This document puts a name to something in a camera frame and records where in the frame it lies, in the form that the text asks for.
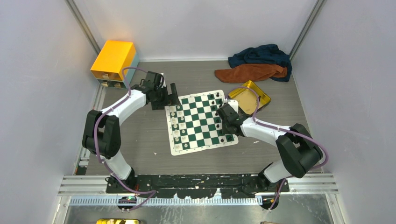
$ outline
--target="orange box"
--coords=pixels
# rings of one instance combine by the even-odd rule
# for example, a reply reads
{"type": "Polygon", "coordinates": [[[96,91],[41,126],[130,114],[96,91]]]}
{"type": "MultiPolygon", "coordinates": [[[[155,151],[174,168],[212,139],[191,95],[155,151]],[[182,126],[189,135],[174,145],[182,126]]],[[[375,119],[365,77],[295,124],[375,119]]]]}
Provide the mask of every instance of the orange box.
{"type": "Polygon", "coordinates": [[[124,81],[121,70],[130,66],[135,55],[136,49],[132,42],[106,41],[91,72],[97,79],[124,81]]]}

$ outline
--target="cloth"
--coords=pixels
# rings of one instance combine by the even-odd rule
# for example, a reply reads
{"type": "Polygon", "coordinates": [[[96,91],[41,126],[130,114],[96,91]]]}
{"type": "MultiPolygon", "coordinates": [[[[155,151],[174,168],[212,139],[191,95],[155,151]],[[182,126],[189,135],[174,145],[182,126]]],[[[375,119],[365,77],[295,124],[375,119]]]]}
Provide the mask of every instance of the cloth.
{"type": "Polygon", "coordinates": [[[262,81],[270,77],[285,78],[287,68],[276,64],[242,64],[233,69],[215,70],[214,75],[224,83],[245,83],[249,80],[262,81]]]}
{"type": "Polygon", "coordinates": [[[289,55],[281,51],[276,44],[262,45],[257,48],[248,48],[228,58],[231,68],[241,64],[277,64],[287,68],[287,75],[279,78],[276,76],[271,79],[279,82],[288,82],[291,75],[291,62],[289,55]]]}

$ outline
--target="black and yellow object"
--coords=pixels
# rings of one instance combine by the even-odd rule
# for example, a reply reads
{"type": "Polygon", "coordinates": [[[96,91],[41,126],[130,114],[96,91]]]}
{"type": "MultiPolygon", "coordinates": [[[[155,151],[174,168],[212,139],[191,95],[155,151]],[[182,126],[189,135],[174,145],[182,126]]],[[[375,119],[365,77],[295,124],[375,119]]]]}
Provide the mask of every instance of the black and yellow object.
{"type": "MultiPolygon", "coordinates": [[[[257,93],[260,98],[258,110],[262,109],[271,102],[271,98],[267,94],[265,94],[264,91],[261,90],[253,81],[249,80],[245,82],[242,86],[248,87],[257,93]]],[[[231,91],[228,96],[231,99],[235,99],[236,101],[238,101],[239,109],[242,112],[248,115],[253,115],[253,112],[255,111],[257,106],[257,98],[256,95],[252,93],[252,91],[250,91],[249,89],[238,88],[231,91]]]]}
{"type": "Polygon", "coordinates": [[[137,219],[99,219],[96,224],[141,224],[137,219]]]}

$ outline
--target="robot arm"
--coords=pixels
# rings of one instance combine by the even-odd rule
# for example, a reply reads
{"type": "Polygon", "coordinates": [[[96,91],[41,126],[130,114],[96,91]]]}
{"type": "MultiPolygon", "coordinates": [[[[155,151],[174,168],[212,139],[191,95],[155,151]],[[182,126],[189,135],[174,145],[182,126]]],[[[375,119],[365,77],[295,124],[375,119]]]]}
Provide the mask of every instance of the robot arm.
{"type": "Polygon", "coordinates": [[[227,134],[252,137],[276,146],[281,160],[268,165],[259,173],[265,183],[275,183],[283,178],[295,176],[303,177],[323,157],[320,148],[301,137],[280,131],[279,129],[292,130],[310,137],[306,128],[300,124],[294,126],[278,126],[238,114],[238,102],[229,100],[217,110],[222,119],[223,131],[227,134]],[[278,127],[272,129],[259,125],[259,123],[278,127]]]}
{"type": "Polygon", "coordinates": [[[101,111],[91,110],[87,114],[83,147],[96,154],[93,137],[95,123],[99,116],[111,110],[99,123],[98,144],[100,157],[106,161],[113,174],[117,175],[128,186],[134,186],[136,179],[134,170],[127,164],[120,151],[120,125],[136,110],[148,103],[151,103],[153,110],[162,110],[168,105],[179,105],[176,85],[172,83],[170,88],[172,93],[168,94],[163,75],[149,71],[146,79],[143,79],[139,85],[131,87],[130,94],[127,93],[113,105],[101,111]]]}

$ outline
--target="cable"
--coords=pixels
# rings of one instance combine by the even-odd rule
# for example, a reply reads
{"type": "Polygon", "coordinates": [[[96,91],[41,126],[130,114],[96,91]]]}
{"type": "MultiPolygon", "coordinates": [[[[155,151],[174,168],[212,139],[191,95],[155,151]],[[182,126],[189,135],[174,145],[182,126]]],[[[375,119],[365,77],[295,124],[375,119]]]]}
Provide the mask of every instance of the cable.
{"type": "MultiPolygon", "coordinates": [[[[121,70],[122,72],[122,76],[124,78],[124,82],[126,81],[126,77],[125,77],[125,70],[128,69],[136,69],[136,70],[140,70],[143,71],[145,73],[147,73],[146,70],[137,68],[137,67],[125,67],[121,70]]],[[[113,106],[112,108],[110,108],[109,110],[103,112],[98,120],[95,122],[95,126],[94,126],[94,130],[93,130],[93,139],[94,139],[94,143],[95,143],[95,152],[96,152],[96,157],[98,158],[99,163],[103,163],[103,165],[105,165],[106,169],[110,172],[110,174],[121,184],[121,186],[123,186],[126,190],[135,193],[135,194],[151,194],[149,195],[142,203],[140,203],[137,206],[134,206],[133,208],[131,208],[130,210],[135,210],[138,209],[139,207],[141,207],[144,203],[146,203],[146,201],[148,201],[150,198],[152,198],[154,196],[154,194],[156,193],[156,190],[151,190],[151,191],[136,191],[136,190],[132,190],[130,189],[126,184],[124,184],[124,182],[122,182],[122,180],[110,169],[110,167],[107,165],[106,161],[101,159],[100,157],[100,152],[99,152],[99,143],[98,143],[98,128],[99,128],[99,123],[100,121],[111,111],[113,111],[114,109],[116,109],[117,107],[119,107],[121,104],[123,104],[125,101],[127,101],[129,99],[129,97],[131,96],[131,87],[129,86],[129,83],[124,83],[125,86],[128,88],[128,95],[125,96],[122,101],[120,101],[119,103],[117,103],[115,106],[113,106]]]]}
{"type": "MultiPolygon", "coordinates": [[[[256,114],[257,114],[257,111],[258,111],[258,109],[259,109],[260,98],[259,98],[259,96],[257,95],[257,93],[256,93],[253,89],[251,89],[251,88],[249,88],[249,87],[246,87],[246,86],[239,86],[239,87],[236,87],[236,88],[232,89],[231,91],[229,91],[229,93],[227,94],[227,96],[230,95],[230,93],[231,93],[232,91],[234,91],[234,90],[236,90],[236,89],[240,89],[240,88],[250,90],[250,91],[251,91],[252,93],[254,93],[255,96],[256,96],[256,99],[257,99],[257,106],[256,106],[255,111],[253,112],[253,115],[252,115],[252,119],[253,119],[253,121],[254,121],[256,124],[261,125],[261,126],[263,126],[263,127],[268,127],[268,128],[271,128],[271,129],[274,129],[274,130],[277,130],[277,131],[282,131],[282,132],[286,132],[286,133],[290,133],[290,134],[296,135],[296,136],[298,136],[298,137],[301,137],[301,138],[303,138],[303,139],[306,139],[306,140],[312,142],[313,144],[319,146],[320,149],[322,150],[322,152],[325,154],[325,160],[323,161],[323,163],[320,163],[319,165],[314,166],[314,167],[312,167],[311,169],[320,168],[320,167],[324,166],[324,165],[329,161],[329,154],[328,154],[326,148],[325,148],[322,144],[320,144],[319,142],[317,142],[316,140],[314,140],[313,138],[308,137],[308,136],[303,135],[303,134],[298,133],[298,132],[294,132],[294,131],[292,131],[292,130],[288,130],[288,129],[284,129],[284,128],[281,128],[281,127],[272,126],[272,125],[268,125],[268,124],[264,124],[264,123],[261,123],[261,122],[259,122],[259,121],[256,121],[256,114]]],[[[271,206],[270,206],[270,208],[269,208],[269,211],[271,211],[271,209],[274,207],[276,200],[277,200],[278,197],[280,196],[281,190],[282,190],[282,187],[283,187],[283,184],[284,184],[285,181],[286,181],[286,178],[284,178],[284,179],[282,180],[282,184],[281,184],[281,186],[279,187],[278,192],[276,193],[275,200],[274,200],[274,202],[271,204],[271,206]]]]}

